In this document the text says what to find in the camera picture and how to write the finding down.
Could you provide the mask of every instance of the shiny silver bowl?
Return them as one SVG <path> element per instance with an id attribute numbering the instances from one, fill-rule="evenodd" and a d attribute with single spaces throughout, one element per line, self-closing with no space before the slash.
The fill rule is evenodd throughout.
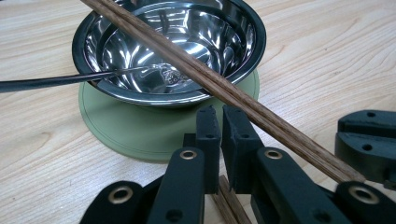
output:
<path id="1" fill-rule="evenodd" d="M 248 76 L 264 53 L 262 20 L 241 0 L 116 2 L 233 84 Z M 138 68 L 123 76 L 90 82 L 122 101 L 188 105 L 210 97 L 171 64 L 95 12 L 78 27 L 72 51 L 80 73 Z"/>

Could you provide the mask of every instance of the green mat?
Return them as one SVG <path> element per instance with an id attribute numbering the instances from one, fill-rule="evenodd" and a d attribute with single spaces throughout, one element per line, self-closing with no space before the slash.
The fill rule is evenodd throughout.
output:
<path id="1" fill-rule="evenodd" d="M 237 86 L 257 99 L 260 91 L 257 71 Z M 184 133 L 195 133 L 195 114 L 200 107 L 213 105 L 222 125 L 223 102 L 216 98 L 182 108 L 132 105 L 82 83 L 78 102 L 94 136 L 120 154 L 144 161 L 168 161 L 182 147 Z"/>

